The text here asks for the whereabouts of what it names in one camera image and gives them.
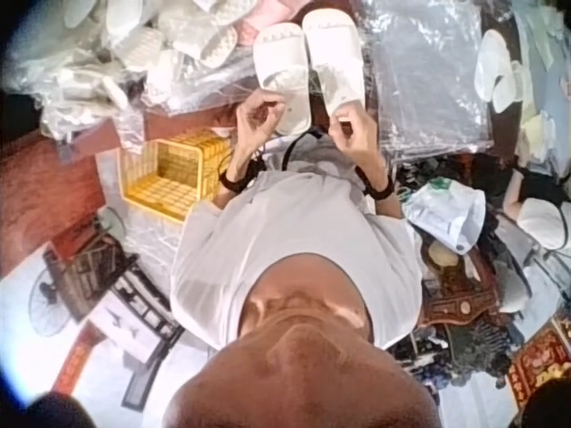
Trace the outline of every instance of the yellow plastic crate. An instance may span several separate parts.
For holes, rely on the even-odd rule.
[[[182,223],[195,202],[216,195],[230,152],[229,141],[210,130],[149,141],[140,155],[120,150],[121,196]]]

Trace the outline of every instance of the white t-shirt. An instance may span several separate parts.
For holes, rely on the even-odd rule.
[[[568,234],[571,234],[571,203],[563,202],[558,209],[551,202],[539,199],[526,199],[522,204],[517,225],[532,236],[546,250],[561,250],[571,246],[571,239],[565,233],[567,223]]]
[[[219,350],[237,338],[248,292],[274,263],[318,254],[351,278],[370,314],[374,343],[387,348],[418,321],[420,270],[405,220],[363,213],[349,181],[268,171],[224,210],[210,202],[188,215],[171,272],[172,313]]]

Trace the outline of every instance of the patterned rug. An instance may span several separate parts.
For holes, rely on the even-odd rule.
[[[55,379],[52,391],[71,395],[78,384],[81,372],[87,364],[91,351],[105,336],[90,322],[86,322],[73,346],[71,346],[62,369]]]
[[[509,369],[509,385],[521,409],[550,379],[571,370],[571,314],[560,309],[518,352]]]

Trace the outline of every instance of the white plastic bag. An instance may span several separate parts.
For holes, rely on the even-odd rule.
[[[406,219],[459,255],[477,242],[485,217],[485,196],[448,178],[437,178],[403,205]]]

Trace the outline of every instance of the black bracelet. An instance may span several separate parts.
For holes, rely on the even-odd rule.
[[[388,180],[387,180],[386,189],[379,192],[371,185],[371,182],[368,181],[367,175],[363,172],[361,168],[355,167],[355,172],[365,185],[365,190],[363,191],[363,193],[368,194],[375,201],[377,202],[384,201],[386,198],[388,198],[394,193],[394,183],[391,176],[387,176]]]
[[[237,182],[228,180],[228,177],[226,176],[228,171],[227,169],[219,175],[219,180],[228,190],[234,193],[241,193],[246,189],[246,187],[248,187],[250,182],[260,174],[260,171],[265,171],[266,169],[266,163],[261,157],[258,157],[256,159],[250,159],[248,162],[248,168],[246,169],[246,174],[241,180]]]

